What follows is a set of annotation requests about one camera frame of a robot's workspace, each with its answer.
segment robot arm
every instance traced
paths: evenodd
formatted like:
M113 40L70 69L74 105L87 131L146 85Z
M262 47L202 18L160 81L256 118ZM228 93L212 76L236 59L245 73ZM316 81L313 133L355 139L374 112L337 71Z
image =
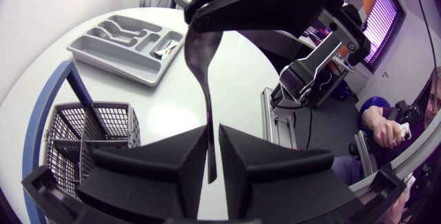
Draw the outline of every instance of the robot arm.
M362 22L344 0L193 0L185 21L197 32L226 30L284 30L299 37L320 19L349 48L352 65L369 53L370 42Z

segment sleeve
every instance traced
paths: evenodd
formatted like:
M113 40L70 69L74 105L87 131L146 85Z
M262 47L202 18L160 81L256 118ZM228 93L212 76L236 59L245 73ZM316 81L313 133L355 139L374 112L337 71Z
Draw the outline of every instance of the sleeve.
M389 117L389 115L391 115L393 108L392 107L383 107L382 109L383 109L383 117L387 119Z

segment white table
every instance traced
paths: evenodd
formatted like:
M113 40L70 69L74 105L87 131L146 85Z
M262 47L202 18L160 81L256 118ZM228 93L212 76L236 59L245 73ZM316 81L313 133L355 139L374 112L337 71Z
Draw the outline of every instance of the white table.
M72 60L65 47L88 28L113 14L143 19L186 33L183 12L167 8L120 10L93 18L62 36L21 75L0 107L0 187L22 222L29 218L20 184L23 144L30 114L41 89L60 62ZM143 144L206 124L203 91L188 70L183 48L154 88L102 71L81 62L76 67L95 101L129 102L141 127ZM219 123L262 137L260 93L273 88L278 75L265 55L237 32L225 32L209 67L214 136ZM65 82L54 104L78 101ZM227 205L219 145L217 180L208 185L205 169L199 219L226 219Z

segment dish rack basket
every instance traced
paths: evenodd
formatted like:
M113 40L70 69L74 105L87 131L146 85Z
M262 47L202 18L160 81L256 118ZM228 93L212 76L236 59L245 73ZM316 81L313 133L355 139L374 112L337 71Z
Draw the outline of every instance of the dish rack basket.
M141 145L139 122L129 103L93 102L73 61L64 61L44 85L32 111L23 148L23 179L39 167L41 137L61 85L68 80L79 103L53 108L45 133L44 164L57 187L77 197L76 187L94 169L91 152L98 147L127 149ZM45 222L44 213L25 191L30 220Z

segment utensil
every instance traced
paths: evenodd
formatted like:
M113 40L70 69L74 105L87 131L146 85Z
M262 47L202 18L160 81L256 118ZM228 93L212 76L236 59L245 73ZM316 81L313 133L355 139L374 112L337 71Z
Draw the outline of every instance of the utensil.
M187 36L185 37L185 62L196 79L198 79L205 95L205 105L207 108L208 183L212 183L217 177L212 99L208 87L208 66L218 49L222 34L222 32L197 33L190 24Z
M158 55L158 56L163 56L165 54L165 52L167 52L169 49L174 48L178 44L179 44L178 41L170 41L170 43L168 44L166 49L158 50L158 51L155 52L155 54Z

